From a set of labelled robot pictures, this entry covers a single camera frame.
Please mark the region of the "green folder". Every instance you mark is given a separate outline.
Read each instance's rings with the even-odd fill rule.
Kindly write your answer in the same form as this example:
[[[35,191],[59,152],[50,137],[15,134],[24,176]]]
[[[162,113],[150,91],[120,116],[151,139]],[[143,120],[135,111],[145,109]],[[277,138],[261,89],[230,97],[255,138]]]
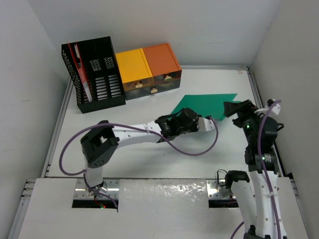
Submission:
[[[226,118],[224,102],[240,103],[234,100],[236,96],[237,94],[185,95],[171,113],[190,108],[203,117],[212,116],[217,121],[223,121]]]

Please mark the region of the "orange yellow drawer cabinet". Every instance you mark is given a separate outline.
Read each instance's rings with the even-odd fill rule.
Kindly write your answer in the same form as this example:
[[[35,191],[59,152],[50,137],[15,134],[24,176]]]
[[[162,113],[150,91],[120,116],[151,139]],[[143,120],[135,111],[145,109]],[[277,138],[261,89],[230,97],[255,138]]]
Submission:
[[[169,43],[116,54],[126,100],[180,87],[182,68]]]

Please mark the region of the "black mesh file organizer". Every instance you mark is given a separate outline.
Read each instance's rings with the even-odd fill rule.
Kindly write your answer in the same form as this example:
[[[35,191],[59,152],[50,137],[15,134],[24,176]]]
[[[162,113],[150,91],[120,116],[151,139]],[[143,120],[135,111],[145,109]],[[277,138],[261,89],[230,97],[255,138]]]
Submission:
[[[75,43],[78,43],[89,80],[92,102],[87,99],[67,43],[61,45],[61,55],[75,87],[81,113],[125,105],[124,88],[111,38],[106,36],[71,42],[72,45]]]

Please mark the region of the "red folder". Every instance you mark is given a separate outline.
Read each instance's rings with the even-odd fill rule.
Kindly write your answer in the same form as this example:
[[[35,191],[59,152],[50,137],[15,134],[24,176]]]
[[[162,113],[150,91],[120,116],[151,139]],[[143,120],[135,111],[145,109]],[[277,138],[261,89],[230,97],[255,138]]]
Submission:
[[[83,60],[80,55],[78,43],[75,43],[74,45],[72,45],[69,41],[67,41],[67,45],[69,47],[73,62],[79,74],[87,99],[89,102],[92,102],[92,94],[90,90],[89,80],[86,74]]]

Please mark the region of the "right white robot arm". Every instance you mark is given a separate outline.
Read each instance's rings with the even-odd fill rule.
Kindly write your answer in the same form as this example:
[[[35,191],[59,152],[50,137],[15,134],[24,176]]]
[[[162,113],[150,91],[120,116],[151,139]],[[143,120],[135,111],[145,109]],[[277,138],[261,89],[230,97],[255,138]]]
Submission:
[[[224,102],[224,115],[237,115],[233,124],[243,129],[247,147],[248,171],[230,170],[225,187],[235,196],[240,209],[245,239],[285,239],[278,197],[279,166],[273,145],[284,128],[270,115],[278,115],[279,100],[269,99],[267,107],[258,108],[250,100]]]

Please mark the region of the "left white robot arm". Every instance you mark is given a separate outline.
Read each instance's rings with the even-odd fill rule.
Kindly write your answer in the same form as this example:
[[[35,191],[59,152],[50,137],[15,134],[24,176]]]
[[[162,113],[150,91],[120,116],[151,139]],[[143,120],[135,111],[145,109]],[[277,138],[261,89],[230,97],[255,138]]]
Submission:
[[[88,192],[97,193],[103,187],[103,166],[116,149],[138,143],[170,142],[181,134],[199,131],[201,120],[201,115],[185,108],[144,124],[111,124],[107,120],[99,122],[80,140],[86,160],[84,179]]]

